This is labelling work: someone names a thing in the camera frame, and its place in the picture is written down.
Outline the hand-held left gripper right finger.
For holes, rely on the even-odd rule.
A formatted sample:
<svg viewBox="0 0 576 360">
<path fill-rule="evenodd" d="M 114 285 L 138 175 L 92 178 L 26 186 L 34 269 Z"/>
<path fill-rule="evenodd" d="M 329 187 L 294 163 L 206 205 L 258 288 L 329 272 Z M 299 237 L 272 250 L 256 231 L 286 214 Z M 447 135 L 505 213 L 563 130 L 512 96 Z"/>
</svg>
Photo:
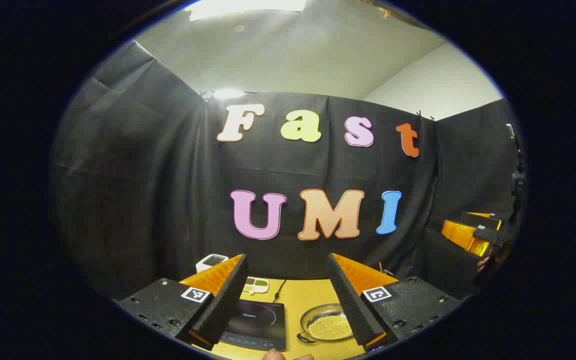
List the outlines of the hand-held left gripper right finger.
<svg viewBox="0 0 576 360">
<path fill-rule="evenodd" d="M 418 276 L 396 279 L 336 253 L 327 255 L 327 275 L 365 351 L 414 336 L 460 304 Z"/>
</svg>

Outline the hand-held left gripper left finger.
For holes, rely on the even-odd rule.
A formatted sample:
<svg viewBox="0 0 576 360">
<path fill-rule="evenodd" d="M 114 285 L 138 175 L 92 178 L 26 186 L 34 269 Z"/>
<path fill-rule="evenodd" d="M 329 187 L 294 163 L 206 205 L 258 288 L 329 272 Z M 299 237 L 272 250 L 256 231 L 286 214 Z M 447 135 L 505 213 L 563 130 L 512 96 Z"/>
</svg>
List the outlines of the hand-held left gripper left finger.
<svg viewBox="0 0 576 360">
<path fill-rule="evenodd" d="M 226 330 L 248 276 L 248 257 L 239 254 L 183 280 L 155 280 L 118 306 L 169 338 L 210 351 Z"/>
</svg>

